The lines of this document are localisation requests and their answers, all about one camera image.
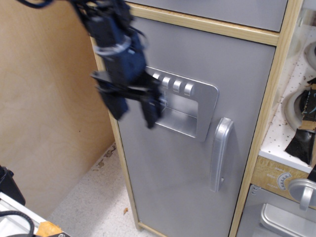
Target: floor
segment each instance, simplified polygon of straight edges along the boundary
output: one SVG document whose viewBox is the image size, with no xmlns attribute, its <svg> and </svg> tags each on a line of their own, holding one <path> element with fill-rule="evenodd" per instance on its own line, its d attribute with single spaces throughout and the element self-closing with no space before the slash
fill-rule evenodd
<svg viewBox="0 0 316 237">
<path fill-rule="evenodd" d="M 72 237 L 157 237 L 135 228 L 115 144 L 48 218 Z"/>
</svg>

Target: oven handle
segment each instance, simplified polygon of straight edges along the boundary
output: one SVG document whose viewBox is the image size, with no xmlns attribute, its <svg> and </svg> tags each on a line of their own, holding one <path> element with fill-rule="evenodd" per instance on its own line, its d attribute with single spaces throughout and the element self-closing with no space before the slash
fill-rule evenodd
<svg viewBox="0 0 316 237">
<path fill-rule="evenodd" d="M 229 118 L 221 118 L 215 132 L 211 174 L 210 174 L 210 189 L 213 192 L 218 192 L 224 182 L 223 164 L 224 154 L 228 142 L 229 135 L 233 129 L 234 122 Z"/>
<path fill-rule="evenodd" d="M 263 204 L 260 223 L 266 229 L 286 237 L 314 237 L 316 231 L 315 222 L 268 203 Z"/>
</svg>

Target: cabinet door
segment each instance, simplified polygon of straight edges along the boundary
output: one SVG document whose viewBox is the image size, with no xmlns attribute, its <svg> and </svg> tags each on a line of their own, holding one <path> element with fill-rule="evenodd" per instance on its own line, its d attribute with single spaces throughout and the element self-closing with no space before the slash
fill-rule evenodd
<svg viewBox="0 0 316 237">
<path fill-rule="evenodd" d="M 227 237 L 275 48 L 147 19 L 135 27 L 149 39 L 149 66 L 219 90 L 204 142 L 159 125 L 147 129 L 140 104 L 128 101 L 119 129 L 139 219 L 169 237 Z M 210 164 L 223 117 L 234 128 L 215 193 Z"/>
<path fill-rule="evenodd" d="M 287 0 L 129 0 L 130 2 L 279 32 Z"/>
</svg>

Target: refrigerator door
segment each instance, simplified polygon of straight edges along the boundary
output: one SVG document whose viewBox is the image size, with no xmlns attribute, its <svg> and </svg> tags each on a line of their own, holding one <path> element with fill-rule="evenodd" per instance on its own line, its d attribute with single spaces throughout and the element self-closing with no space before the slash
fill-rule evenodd
<svg viewBox="0 0 316 237">
<path fill-rule="evenodd" d="M 149 39 L 150 67 L 219 92 L 203 142 L 160 125 L 147 129 L 139 103 L 128 101 L 119 129 L 139 219 L 169 237 L 227 237 L 275 48 L 141 18 L 135 27 Z M 234 125 L 223 143 L 225 179 L 213 192 L 213 143 L 222 118 Z"/>
</svg>

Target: dispenser buttons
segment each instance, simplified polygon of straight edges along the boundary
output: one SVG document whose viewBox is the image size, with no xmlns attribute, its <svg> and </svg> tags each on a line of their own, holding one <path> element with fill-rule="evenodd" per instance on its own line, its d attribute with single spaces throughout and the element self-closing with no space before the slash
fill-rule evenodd
<svg viewBox="0 0 316 237">
<path fill-rule="evenodd" d="M 166 89 L 169 89 L 169 83 L 170 83 L 170 78 L 165 77 L 164 79 L 162 79 L 162 86 Z"/>
<path fill-rule="evenodd" d="M 186 84 L 186 86 L 184 87 L 184 94 L 187 95 L 187 96 L 191 96 L 192 95 L 192 91 L 193 91 L 193 85 Z"/>
<path fill-rule="evenodd" d="M 179 80 L 176 80 L 175 82 L 174 82 L 174 84 L 173 84 L 173 91 L 175 91 L 175 92 L 180 92 L 180 86 L 181 86 L 181 81 L 179 81 Z"/>
<path fill-rule="evenodd" d="M 160 74 L 158 74 L 158 73 L 153 74 L 153 77 L 156 78 L 156 79 L 158 79 L 159 76 L 160 76 Z"/>
</svg>

